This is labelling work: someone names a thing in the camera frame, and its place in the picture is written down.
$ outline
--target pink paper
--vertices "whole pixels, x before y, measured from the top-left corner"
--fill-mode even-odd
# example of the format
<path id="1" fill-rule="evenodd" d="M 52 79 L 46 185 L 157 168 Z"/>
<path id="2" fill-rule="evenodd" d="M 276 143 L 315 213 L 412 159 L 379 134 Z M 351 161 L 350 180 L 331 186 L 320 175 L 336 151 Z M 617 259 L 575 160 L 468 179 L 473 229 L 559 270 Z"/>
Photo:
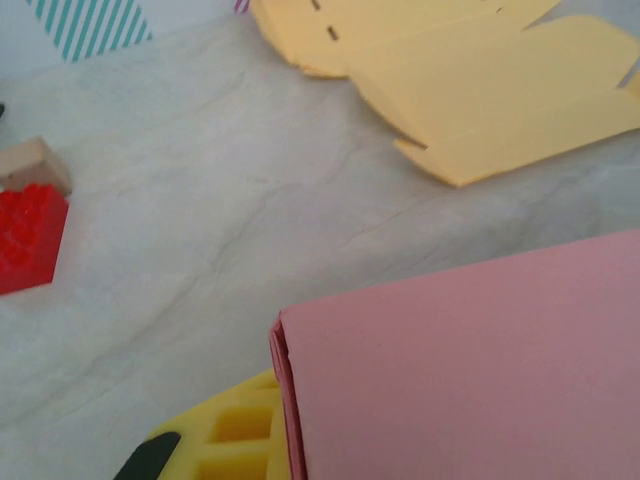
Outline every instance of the pink paper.
<path id="1" fill-rule="evenodd" d="M 293 480 L 640 479 L 640 231 L 284 310 Z"/>

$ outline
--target teal and white stripes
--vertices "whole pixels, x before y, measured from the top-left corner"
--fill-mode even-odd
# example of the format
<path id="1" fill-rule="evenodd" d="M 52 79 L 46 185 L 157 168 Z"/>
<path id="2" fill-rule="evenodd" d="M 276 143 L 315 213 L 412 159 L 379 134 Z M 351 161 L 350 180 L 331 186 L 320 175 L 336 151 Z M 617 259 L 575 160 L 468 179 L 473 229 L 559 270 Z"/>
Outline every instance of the teal and white stripes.
<path id="1" fill-rule="evenodd" d="M 65 61 L 151 40 L 135 0 L 26 0 Z"/>

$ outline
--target yellow paper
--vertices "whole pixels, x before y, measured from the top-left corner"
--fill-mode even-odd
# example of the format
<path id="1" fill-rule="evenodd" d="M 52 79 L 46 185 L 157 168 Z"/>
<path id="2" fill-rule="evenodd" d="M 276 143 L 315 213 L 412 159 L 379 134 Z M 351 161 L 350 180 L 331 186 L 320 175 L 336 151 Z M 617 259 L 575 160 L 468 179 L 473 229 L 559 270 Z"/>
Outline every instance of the yellow paper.
<path id="1" fill-rule="evenodd" d="M 267 41 L 291 64 L 314 76 L 346 75 L 347 58 L 383 46 L 378 61 L 393 59 L 384 46 L 470 19 L 495 16 L 520 29 L 559 0 L 252 0 L 252 12 Z M 464 28 L 464 35 L 473 35 Z M 469 39 L 460 39 L 462 44 Z M 400 42 L 400 49 L 407 44 Z"/>
<path id="2" fill-rule="evenodd" d="M 510 1 L 483 15 L 350 50 L 345 53 L 347 75 L 349 70 L 389 68 L 418 59 L 455 58 L 466 51 L 505 41 L 504 37 L 520 33 L 558 3 L 558 0 Z"/>
<path id="3" fill-rule="evenodd" d="M 412 140 L 397 142 L 409 158 L 464 185 L 640 128 L 637 92 L 616 89 L 639 54 L 637 39 L 575 16 L 350 77 Z"/>

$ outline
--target white marble table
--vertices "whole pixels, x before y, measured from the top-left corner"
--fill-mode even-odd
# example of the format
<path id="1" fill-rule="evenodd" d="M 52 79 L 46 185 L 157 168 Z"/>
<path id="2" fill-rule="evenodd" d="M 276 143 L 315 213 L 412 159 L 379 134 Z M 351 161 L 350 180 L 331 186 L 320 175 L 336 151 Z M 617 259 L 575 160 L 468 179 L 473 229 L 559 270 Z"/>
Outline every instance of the white marble table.
<path id="1" fill-rule="evenodd" d="M 637 0 L 567 0 L 640 35 Z M 76 183 L 52 286 L 0 299 L 0 477 L 109 479 L 165 419 L 270 365 L 281 307 L 640 226 L 640 136 L 452 190 L 249 17 L 0 83 L 0 146 Z"/>

